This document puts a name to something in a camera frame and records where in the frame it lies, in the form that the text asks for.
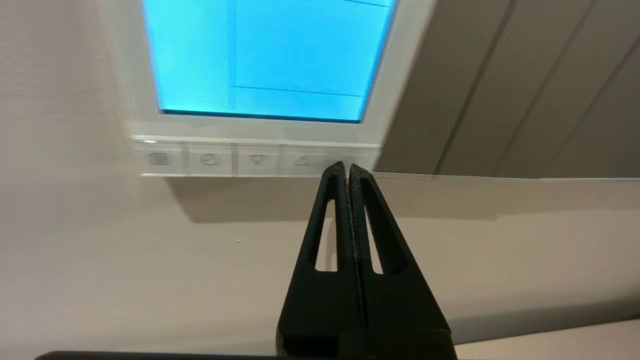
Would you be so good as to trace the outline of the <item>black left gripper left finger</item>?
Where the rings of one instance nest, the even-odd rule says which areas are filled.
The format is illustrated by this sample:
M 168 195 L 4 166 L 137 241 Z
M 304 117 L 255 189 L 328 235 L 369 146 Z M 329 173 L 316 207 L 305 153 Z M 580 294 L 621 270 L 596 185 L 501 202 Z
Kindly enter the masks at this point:
M 329 203 L 334 205 L 336 271 L 320 271 L 316 262 Z M 361 326 L 354 239 L 343 162 L 327 167 L 318 185 L 311 215 L 276 327 L 279 357 L 338 357 L 339 337 Z

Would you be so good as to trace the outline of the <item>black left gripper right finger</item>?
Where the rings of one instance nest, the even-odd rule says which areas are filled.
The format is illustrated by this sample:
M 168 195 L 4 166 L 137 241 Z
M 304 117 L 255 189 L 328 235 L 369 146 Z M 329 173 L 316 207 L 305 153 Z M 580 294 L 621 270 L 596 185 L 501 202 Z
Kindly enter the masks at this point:
M 356 164 L 349 170 L 349 196 L 356 278 L 366 327 L 449 330 L 375 178 Z

